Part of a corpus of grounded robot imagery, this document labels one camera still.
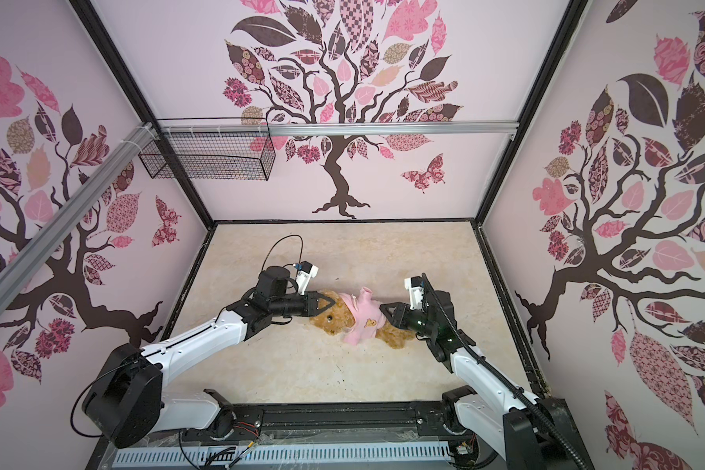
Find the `brown teddy bear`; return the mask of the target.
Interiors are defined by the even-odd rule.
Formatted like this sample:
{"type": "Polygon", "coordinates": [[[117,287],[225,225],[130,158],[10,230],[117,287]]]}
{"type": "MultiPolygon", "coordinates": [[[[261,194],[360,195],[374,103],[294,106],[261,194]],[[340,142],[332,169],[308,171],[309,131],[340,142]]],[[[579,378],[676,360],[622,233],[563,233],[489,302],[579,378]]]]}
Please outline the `brown teddy bear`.
{"type": "Polygon", "coordinates": [[[397,329],[389,323],[380,309],[382,304],[366,287],[356,295],[329,290],[321,291],[320,295],[320,313],[311,319],[311,324],[330,336],[342,334],[343,342],[348,345],[378,339],[394,350],[401,350],[416,338],[415,332],[397,329]]]}

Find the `pink knitted bear sweater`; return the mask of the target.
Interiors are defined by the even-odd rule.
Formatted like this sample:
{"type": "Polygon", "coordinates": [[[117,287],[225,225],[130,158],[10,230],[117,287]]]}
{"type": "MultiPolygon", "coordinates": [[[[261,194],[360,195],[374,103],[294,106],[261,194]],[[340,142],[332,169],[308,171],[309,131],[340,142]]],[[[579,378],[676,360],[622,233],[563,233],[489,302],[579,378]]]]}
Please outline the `pink knitted bear sweater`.
{"type": "Polygon", "coordinates": [[[354,326],[346,333],[343,341],[356,346],[362,341],[373,339],[386,323],[386,317],[380,311],[381,303],[373,299],[373,293],[362,287],[358,295],[340,294],[345,306],[354,317],[354,326]]]}

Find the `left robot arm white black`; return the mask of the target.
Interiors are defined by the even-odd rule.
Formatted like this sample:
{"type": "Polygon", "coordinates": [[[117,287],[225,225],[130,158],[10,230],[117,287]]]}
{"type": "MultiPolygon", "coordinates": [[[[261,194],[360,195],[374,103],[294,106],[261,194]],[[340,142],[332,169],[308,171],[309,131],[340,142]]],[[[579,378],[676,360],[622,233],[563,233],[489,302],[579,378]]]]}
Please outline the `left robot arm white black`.
{"type": "Polygon", "coordinates": [[[307,286],[318,274],[310,262],[294,270],[270,266],[257,285],[215,318],[142,349],[125,344],[111,352],[80,409],[116,448],[129,448],[153,433],[202,431],[228,437],[237,417],[232,403],[213,389],[170,394],[166,389],[185,371],[229,347],[240,345],[277,317],[316,317],[333,300],[307,286]]]}

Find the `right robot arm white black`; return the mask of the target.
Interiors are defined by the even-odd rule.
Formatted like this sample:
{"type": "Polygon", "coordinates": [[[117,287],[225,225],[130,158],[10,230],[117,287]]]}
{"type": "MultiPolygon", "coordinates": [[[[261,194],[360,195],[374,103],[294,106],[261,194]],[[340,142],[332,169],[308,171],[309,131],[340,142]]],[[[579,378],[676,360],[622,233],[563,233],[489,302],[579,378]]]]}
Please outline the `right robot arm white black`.
{"type": "Polygon", "coordinates": [[[454,421],[508,469],[593,468],[565,401],[540,398],[494,366],[457,327],[449,293],[416,287],[408,304],[380,309],[393,327],[423,338],[435,360],[465,383],[462,396],[448,400],[454,421]]]}

